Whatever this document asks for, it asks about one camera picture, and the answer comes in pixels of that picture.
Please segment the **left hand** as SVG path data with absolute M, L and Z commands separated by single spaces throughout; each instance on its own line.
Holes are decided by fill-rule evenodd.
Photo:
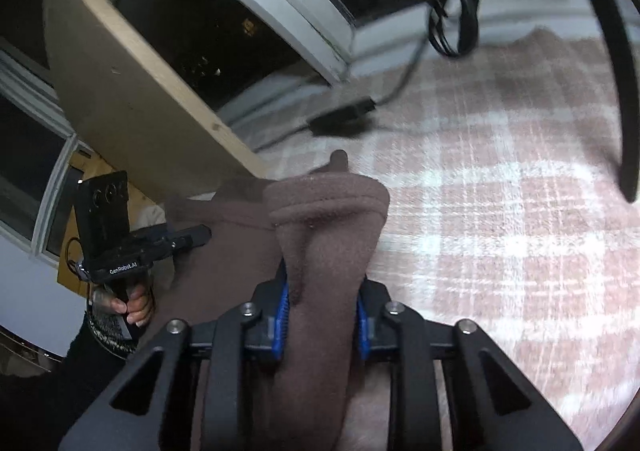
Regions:
M 124 315 L 129 324 L 145 327 L 155 311 L 151 286 L 139 283 L 128 289 L 127 296 L 127 301 L 122 301 L 112 293 L 101 291 L 101 298 L 96 298 L 94 302 L 108 313 Z

